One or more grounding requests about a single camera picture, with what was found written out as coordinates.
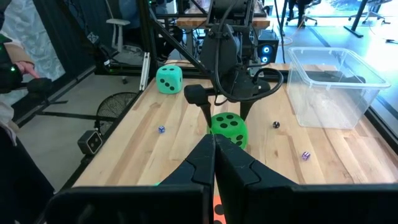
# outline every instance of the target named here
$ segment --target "small dice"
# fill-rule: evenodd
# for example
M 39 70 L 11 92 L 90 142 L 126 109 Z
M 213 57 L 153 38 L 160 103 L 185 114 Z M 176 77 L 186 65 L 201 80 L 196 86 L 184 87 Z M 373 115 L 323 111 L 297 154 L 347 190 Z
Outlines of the small dice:
M 273 122 L 272 127 L 279 128 L 280 124 L 278 121 Z
M 166 131 L 166 128 L 164 126 L 159 126 L 158 131 L 160 134 L 163 134 Z
M 303 160 L 307 160 L 307 159 L 309 159 L 310 158 L 310 156 L 311 156 L 311 154 L 309 153 L 309 152 L 304 152 L 302 155 L 301 155 L 301 158 L 303 159 Z

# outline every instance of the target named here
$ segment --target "sleeve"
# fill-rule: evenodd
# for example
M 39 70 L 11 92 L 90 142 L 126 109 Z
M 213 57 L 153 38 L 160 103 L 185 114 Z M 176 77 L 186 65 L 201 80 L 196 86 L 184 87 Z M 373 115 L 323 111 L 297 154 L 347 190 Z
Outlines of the sleeve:
M 0 32 L 2 35 L 8 37 L 4 32 Z M 21 43 L 17 40 L 13 40 L 11 43 L 4 44 L 8 55 L 13 63 L 16 62 L 29 62 L 34 65 L 33 60 L 25 53 Z

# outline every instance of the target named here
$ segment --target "metal frame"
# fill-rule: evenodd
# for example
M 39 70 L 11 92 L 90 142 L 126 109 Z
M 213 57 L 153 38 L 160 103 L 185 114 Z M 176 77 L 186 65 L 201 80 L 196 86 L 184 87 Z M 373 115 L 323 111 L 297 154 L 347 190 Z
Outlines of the metal frame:
M 144 63 L 142 64 L 141 80 L 139 84 L 140 91 L 144 91 L 147 88 L 149 69 L 150 69 L 150 55 L 148 52 L 145 52 Z

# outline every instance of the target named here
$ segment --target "desk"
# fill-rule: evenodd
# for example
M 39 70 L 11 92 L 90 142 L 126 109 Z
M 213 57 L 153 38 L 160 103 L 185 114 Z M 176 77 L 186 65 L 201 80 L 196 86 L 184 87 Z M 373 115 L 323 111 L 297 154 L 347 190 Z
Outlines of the desk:
M 271 67 L 285 70 L 289 65 Z M 307 69 L 325 68 L 309 65 Z M 196 79 L 184 79 L 183 84 L 211 86 L 209 80 Z M 211 110 L 212 114 L 239 114 L 239 104 L 212 105 Z M 272 127 L 274 121 L 280 122 L 279 129 Z M 398 178 L 397 156 L 366 117 L 353 130 L 303 128 L 290 105 L 286 85 L 256 102 L 246 124 L 249 142 L 245 150 L 296 183 L 381 183 L 396 182 Z M 160 125 L 165 126 L 163 134 L 158 133 Z M 160 182 L 180 165 L 205 133 L 206 121 L 199 107 L 189 105 L 183 92 L 159 93 L 152 81 L 75 186 Z M 301 159 L 303 151 L 311 153 L 308 161 Z
M 261 10 L 262 5 L 259 1 L 254 5 L 254 13 L 263 14 L 264 12 Z M 185 13 L 187 14 L 202 14 L 201 11 L 197 8 L 188 9 Z M 185 29 L 187 31 L 187 49 L 188 51 L 194 55 L 193 49 L 193 33 L 192 29 L 197 28 L 205 28 L 206 27 L 205 17 L 191 17 L 191 18 L 178 18 L 177 26 L 181 29 Z M 259 30 L 266 29 L 269 27 L 270 20 L 268 17 L 255 17 L 253 18 L 252 25 L 256 29 L 257 33 L 260 34 Z

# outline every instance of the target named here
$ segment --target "blue die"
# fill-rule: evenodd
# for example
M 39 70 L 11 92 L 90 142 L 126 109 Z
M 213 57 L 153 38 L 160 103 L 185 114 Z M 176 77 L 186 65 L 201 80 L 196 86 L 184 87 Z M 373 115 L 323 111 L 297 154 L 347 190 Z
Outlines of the blue die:
M 166 128 L 164 126 L 160 126 L 158 130 L 160 134 L 163 134 L 166 131 Z

